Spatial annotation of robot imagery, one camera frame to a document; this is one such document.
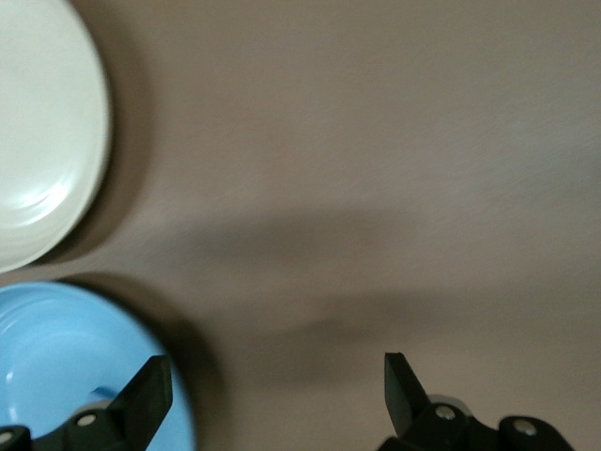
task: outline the black object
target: black object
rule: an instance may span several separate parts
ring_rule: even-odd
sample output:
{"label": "black object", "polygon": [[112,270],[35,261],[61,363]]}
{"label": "black object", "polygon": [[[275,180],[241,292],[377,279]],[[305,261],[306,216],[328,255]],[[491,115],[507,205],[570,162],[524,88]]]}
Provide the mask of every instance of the black object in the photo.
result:
{"label": "black object", "polygon": [[80,412],[48,435],[0,428],[0,451],[144,451],[171,408],[169,359],[148,359],[106,407]]}
{"label": "black object", "polygon": [[542,420],[508,416],[495,430],[455,406],[431,402],[401,353],[386,354],[385,384],[397,437],[379,451],[574,451]]}

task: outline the plate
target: plate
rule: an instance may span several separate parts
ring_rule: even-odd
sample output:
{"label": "plate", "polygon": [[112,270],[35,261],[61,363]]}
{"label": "plate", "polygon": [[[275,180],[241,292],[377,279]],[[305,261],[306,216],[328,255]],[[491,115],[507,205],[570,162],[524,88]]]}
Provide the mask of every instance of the plate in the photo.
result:
{"label": "plate", "polygon": [[63,0],[0,2],[0,272],[52,249],[104,172],[111,132],[100,59]]}
{"label": "plate", "polygon": [[[0,288],[0,427],[34,438],[83,406],[115,397],[161,344],[101,296],[71,285]],[[173,405],[148,451],[194,450],[193,417],[177,370]]]}

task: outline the blue plate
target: blue plate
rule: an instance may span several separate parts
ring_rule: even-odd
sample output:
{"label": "blue plate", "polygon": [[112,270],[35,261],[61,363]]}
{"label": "blue plate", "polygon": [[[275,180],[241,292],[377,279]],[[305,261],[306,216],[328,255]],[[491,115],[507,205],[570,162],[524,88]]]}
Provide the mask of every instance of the blue plate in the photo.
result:
{"label": "blue plate", "polygon": [[[115,397],[165,350],[140,323],[90,291],[56,282],[0,288],[0,426],[34,438]],[[173,406],[148,451],[194,450],[193,417],[173,368]]]}

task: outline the brown surface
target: brown surface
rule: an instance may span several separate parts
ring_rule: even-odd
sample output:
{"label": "brown surface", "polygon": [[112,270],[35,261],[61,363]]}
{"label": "brown surface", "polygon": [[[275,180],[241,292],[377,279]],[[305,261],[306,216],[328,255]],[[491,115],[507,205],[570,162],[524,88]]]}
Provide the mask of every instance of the brown surface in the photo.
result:
{"label": "brown surface", "polygon": [[491,426],[529,413],[597,449],[601,2],[75,6],[113,165],[2,285],[143,312],[207,450],[375,449],[387,350]]}

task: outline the silver screw head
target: silver screw head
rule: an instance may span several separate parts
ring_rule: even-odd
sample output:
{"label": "silver screw head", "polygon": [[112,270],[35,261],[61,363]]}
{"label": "silver screw head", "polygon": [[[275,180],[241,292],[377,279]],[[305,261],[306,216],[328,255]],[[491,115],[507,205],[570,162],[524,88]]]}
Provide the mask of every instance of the silver screw head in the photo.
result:
{"label": "silver screw head", "polygon": [[2,432],[0,434],[0,444],[8,443],[14,434],[7,430],[6,432]]}
{"label": "silver screw head", "polygon": [[438,406],[436,408],[436,415],[443,420],[455,419],[455,412],[449,406]]}
{"label": "silver screw head", "polygon": [[94,413],[89,413],[88,415],[84,415],[79,420],[77,420],[77,426],[89,426],[95,421],[96,415]]}
{"label": "silver screw head", "polygon": [[514,428],[522,434],[529,436],[536,435],[536,427],[528,420],[519,419],[514,421]]}

